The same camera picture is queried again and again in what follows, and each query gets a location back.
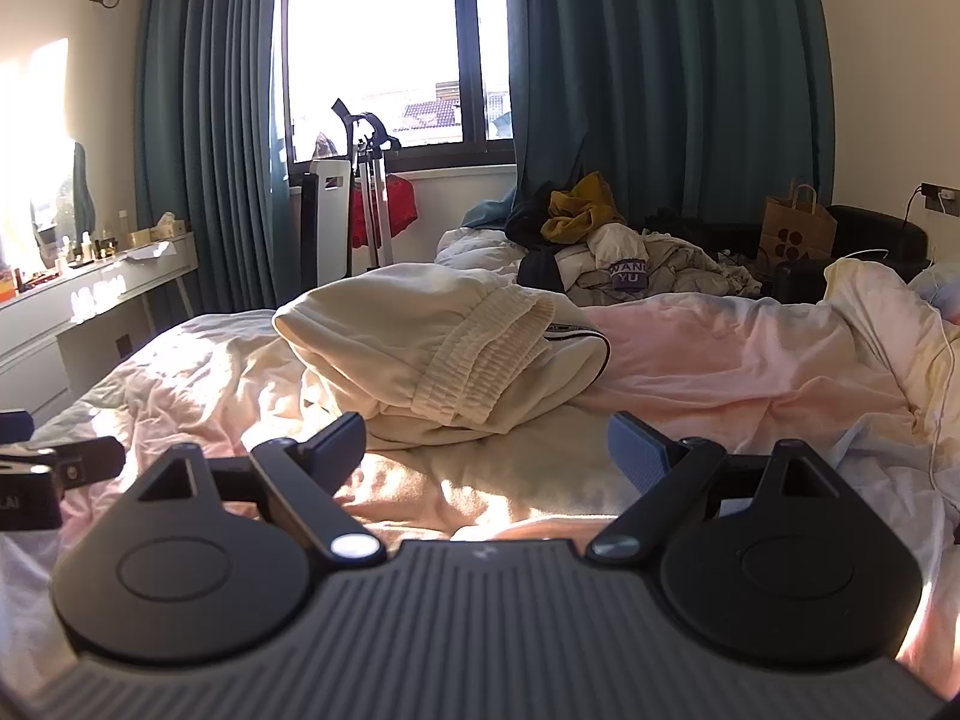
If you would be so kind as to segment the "cream white sweatshirt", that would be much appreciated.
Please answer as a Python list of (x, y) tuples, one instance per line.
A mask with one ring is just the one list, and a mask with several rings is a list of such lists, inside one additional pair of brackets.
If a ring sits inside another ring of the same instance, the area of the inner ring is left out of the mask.
[(313, 289), (274, 327), (306, 367), (304, 401), (361, 416), (376, 450), (504, 436), (581, 395), (612, 356), (562, 294), (434, 263)]

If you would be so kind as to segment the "white dresser desk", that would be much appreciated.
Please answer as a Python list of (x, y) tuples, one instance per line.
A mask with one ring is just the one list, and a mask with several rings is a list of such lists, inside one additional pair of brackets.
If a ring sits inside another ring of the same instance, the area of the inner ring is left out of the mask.
[(156, 335), (148, 294), (178, 290), (197, 270), (194, 238), (132, 249), (85, 266), (2, 304), (2, 406), (37, 424), (64, 411), (89, 387)]

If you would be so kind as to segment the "pink and white duvet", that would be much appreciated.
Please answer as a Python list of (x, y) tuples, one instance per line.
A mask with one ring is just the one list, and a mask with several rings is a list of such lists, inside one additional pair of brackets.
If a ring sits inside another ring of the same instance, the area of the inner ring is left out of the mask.
[[(910, 546), (923, 594), (900, 660), (944, 695), (958, 689), (958, 328), (878, 263), (828, 270), (822, 301), (664, 294), (596, 307), (612, 358), (558, 410), (457, 447), (370, 450), (340, 502), (386, 541), (586, 539), (630, 504), (605, 451), (628, 411), (670, 437), (746, 454), (805, 440)], [(36, 437), (112, 436), (127, 450), (109, 483), (73, 491), (64, 523), (2, 541), (2, 676), (36, 691), (71, 655), (50, 573), (176, 440), (213, 455), (304, 437), (327, 413), (302, 398), (304, 366), (265, 310), (181, 323), (96, 383)]]

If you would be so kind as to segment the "white purple printed garment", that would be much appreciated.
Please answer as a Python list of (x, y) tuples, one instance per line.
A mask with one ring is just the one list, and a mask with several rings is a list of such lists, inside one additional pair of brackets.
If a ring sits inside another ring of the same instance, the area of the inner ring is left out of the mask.
[(761, 284), (729, 259), (662, 232), (608, 223), (555, 254), (563, 288), (581, 307), (639, 301), (665, 293), (758, 298)]

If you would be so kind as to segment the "brown paper bag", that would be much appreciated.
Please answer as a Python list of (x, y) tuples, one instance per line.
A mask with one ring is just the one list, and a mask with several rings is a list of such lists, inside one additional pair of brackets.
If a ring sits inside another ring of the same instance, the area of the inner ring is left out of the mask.
[(793, 182), (786, 197), (765, 199), (757, 265), (771, 275), (782, 263), (828, 259), (837, 226), (815, 188)]

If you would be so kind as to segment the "tissue box on desk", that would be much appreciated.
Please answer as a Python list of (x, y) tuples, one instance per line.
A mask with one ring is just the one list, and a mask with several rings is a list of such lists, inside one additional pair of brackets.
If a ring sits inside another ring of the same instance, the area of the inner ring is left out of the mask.
[(178, 218), (174, 211), (165, 211), (155, 226), (151, 228), (151, 239), (155, 242), (172, 241), (187, 232), (187, 224)]

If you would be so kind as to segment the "mustard yellow garment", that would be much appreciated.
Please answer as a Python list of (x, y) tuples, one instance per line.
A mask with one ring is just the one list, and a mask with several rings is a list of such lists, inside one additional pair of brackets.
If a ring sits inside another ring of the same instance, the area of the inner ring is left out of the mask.
[(545, 241), (573, 245), (610, 223), (623, 223), (612, 187), (599, 171), (592, 171), (569, 190), (553, 190), (548, 218), (540, 227)]

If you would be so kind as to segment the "red cloth on stand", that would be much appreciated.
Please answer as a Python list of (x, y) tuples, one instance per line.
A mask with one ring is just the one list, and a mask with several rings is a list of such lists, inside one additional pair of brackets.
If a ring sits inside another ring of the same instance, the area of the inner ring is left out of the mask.
[[(410, 224), (418, 220), (415, 187), (404, 177), (387, 174), (386, 190), (391, 236), (395, 238), (400, 232), (404, 232)], [(361, 249), (367, 243), (368, 236), (366, 236), (366, 226), (364, 226), (361, 188), (359, 188), (359, 184), (355, 184), (352, 192), (352, 247), (353, 249)]]

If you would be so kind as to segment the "white panel heater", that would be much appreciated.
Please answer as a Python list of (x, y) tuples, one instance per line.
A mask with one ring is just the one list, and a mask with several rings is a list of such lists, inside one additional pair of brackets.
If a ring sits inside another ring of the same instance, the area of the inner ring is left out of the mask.
[(309, 164), (301, 183), (301, 284), (304, 291), (350, 275), (352, 170), (345, 158)]

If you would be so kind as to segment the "silver tripod stand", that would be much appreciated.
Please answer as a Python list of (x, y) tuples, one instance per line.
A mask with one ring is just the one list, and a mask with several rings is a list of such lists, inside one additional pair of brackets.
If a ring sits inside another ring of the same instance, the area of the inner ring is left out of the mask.
[(359, 190), (359, 208), (363, 213), (361, 231), (366, 236), (364, 247), (368, 249), (368, 268), (392, 265), (392, 238), (394, 233), (389, 218), (389, 193), (386, 185), (386, 153), (398, 151), (400, 142), (387, 132), (381, 119), (372, 112), (352, 114), (342, 99), (335, 99), (332, 106), (347, 135), (347, 160), (350, 163), (350, 188), (347, 192), (348, 232), (347, 254), (350, 263), (347, 273), (352, 273), (353, 236), (358, 231), (355, 224), (355, 190)]

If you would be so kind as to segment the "left teal curtain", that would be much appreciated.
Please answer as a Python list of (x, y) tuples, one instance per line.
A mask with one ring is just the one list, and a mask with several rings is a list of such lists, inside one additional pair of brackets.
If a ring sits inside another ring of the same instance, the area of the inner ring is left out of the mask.
[(278, 307), (299, 289), (277, 99), (280, 0), (145, 0), (137, 46), (140, 224), (189, 223), (208, 312)]

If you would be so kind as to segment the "teal curtain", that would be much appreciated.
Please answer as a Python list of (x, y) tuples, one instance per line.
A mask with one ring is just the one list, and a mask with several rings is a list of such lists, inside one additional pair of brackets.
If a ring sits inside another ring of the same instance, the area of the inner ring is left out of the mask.
[(753, 223), (793, 184), (830, 197), (822, 0), (508, 0), (515, 220), (599, 172), (632, 223)]
[(145, 0), (137, 46), (140, 224), (189, 223), (208, 312), (278, 307), (299, 289), (277, 99), (280, 0)]

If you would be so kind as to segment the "right teal curtain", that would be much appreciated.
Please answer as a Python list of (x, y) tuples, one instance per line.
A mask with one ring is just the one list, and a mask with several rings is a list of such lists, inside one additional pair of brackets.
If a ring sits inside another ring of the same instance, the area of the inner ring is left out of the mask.
[(632, 223), (753, 223), (793, 184), (830, 197), (822, 0), (508, 0), (515, 220), (599, 172)]

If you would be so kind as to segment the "black framed window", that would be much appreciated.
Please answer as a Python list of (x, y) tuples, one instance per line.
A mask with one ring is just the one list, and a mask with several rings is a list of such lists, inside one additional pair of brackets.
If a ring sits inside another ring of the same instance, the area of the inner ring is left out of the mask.
[(391, 171), (509, 164), (506, 0), (286, 0), (291, 149), (342, 154), (335, 114), (377, 115)]

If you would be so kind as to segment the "wall power socket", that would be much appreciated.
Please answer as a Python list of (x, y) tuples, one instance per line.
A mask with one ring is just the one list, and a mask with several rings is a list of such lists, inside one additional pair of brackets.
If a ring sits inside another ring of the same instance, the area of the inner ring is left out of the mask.
[(935, 213), (942, 215), (960, 216), (960, 190), (953, 187), (944, 187), (939, 184), (923, 182), (921, 184), (921, 197), (924, 199), (924, 206)]

